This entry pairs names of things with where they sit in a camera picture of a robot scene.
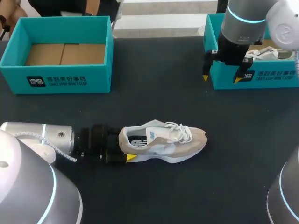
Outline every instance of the shoe logo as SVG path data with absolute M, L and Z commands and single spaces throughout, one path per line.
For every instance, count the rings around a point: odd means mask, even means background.
M 153 133 L 153 132 L 149 132 L 149 133 L 150 133 L 150 138 L 154 139 L 155 138 L 155 133 Z
M 145 146 L 148 142 L 146 140 L 133 140 L 131 141 L 132 146 Z

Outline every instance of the shoelace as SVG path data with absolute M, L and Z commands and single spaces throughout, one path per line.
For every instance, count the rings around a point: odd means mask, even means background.
M 192 139 L 193 139 L 192 133 L 191 133 L 189 127 L 186 125 L 182 125 L 182 124 L 178 125 L 173 122 L 166 122 L 164 127 L 170 128 L 171 131 L 173 131 L 173 130 L 179 131 L 179 134 L 180 134 L 179 138 L 176 138 L 174 140 L 168 140 L 167 141 L 168 143 L 179 142 L 179 143 L 184 144 L 184 143 L 188 143 L 188 142 L 192 141 Z

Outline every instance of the white cable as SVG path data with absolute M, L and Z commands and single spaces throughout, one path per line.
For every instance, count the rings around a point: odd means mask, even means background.
M 76 162 L 77 161 L 77 159 L 75 159 L 74 157 L 71 157 L 68 154 L 64 153 L 63 151 L 61 151 L 59 148 L 57 148 L 56 146 L 54 146 L 51 142 L 49 142 L 47 139 L 45 139 L 43 136 L 41 136 L 39 134 L 36 134 L 36 133 L 33 133 L 33 132 L 19 132 L 19 133 L 14 134 L 14 136 L 16 138 L 21 137 L 21 136 L 33 136 L 33 137 L 36 137 L 39 140 L 43 141 L 43 143 L 45 145 L 48 145 L 48 146 L 52 147 L 55 150 L 55 152 L 57 152 L 58 154 L 62 155 L 64 158 L 66 158 L 66 159 L 68 159 L 68 160 L 70 160 L 72 162 Z
M 296 50 L 295 51 L 295 66 L 296 66 L 296 71 L 297 71 L 297 77 L 299 78 L 299 52 Z

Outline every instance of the shoe toe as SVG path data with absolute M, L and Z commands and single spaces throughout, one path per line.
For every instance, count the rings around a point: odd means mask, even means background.
M 201 130 L 199 128 L 190 128 L 190 130 L 193 136 L 193 141 L 200 141 L 202 144 L 206 144 L 207 137 L 204 130 Z

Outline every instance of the shoe sole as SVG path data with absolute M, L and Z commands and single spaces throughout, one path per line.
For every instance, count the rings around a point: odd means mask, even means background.
M 143 162 L 143 161 L 146 161 L 149 159 L 161 159 L 168 163 L 177 163 L 177 162 L 182 162 L 182 161 L 190 159 L 191 157 L 193 157 L 197 153 L 199 153 L 204 147 L 205 147 L 205 145 L 199 151 L 196 151 L 195 153 L 193 153 L 191 155 L 187 155 L 187 156 L 183 156 L 183 157 L 172 158 L 172 157 L 168 157 L 168 156 L 164 156 L 164 155 L 137 155 L 137 157 L 135 157 L 134 159 L 132 159 L 128 162 Z

